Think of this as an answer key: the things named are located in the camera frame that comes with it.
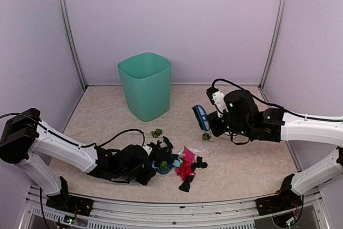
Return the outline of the blue dustpan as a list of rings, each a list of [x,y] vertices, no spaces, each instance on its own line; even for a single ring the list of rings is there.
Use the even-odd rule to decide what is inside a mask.
[[[173,164],[169,164],[166,161],[162,161],[159,166],[157,166],[157,163],[154,161],[152,162],[153,169],[162,175],[168,174],[174,167]]]

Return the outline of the blue hand brush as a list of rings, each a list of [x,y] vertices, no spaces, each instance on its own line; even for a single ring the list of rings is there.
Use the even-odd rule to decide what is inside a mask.
[[[204,132],[210,131],[210,125],[207,120],[207,112],[204,109],[204,107],[201,105],[195,105],[192,107],[192,110],[195,114],[195,117],[198,121],[201,130],[203,130]]]

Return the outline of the teal plastic waste bin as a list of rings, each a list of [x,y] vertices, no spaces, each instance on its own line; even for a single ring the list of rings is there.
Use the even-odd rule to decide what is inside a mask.
[[[141,53],[118,64],[129,110],[152,121],[169,110],[172,63],[155,53]]]

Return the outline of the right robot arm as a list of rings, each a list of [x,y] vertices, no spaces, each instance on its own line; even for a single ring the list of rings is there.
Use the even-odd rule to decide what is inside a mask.
[[[206,94],[215,112],[208,114],[210,130],[215,137],[229,133],[252,141],[304,141],[325,143],[335,149],[323,160],[304,171],[284,178],[274,198],[274,205],[284,210],[295,198],[342,174],[342,117],[308,116],[292,113],[277,105],[260,111],[257,97],[248,90],[223,94],[211,86]]]

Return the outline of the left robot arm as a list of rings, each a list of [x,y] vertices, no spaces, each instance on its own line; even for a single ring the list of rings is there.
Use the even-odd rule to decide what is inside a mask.
[[[1,160],[14,164],[28,175],[47,197],[49,207],[78,208],[80,198],[69,194],[68,183],[56,176],[41,159],[45,154],[78,168],[89,176],[114,183],[136,181],[145,186],[155,176],[149,164],[152,148],[130,144],[125,148],[105,149],[103,144],[78,142],[49,126],[40,111],[30,108],[22,113],[7,113],[1,136]]]

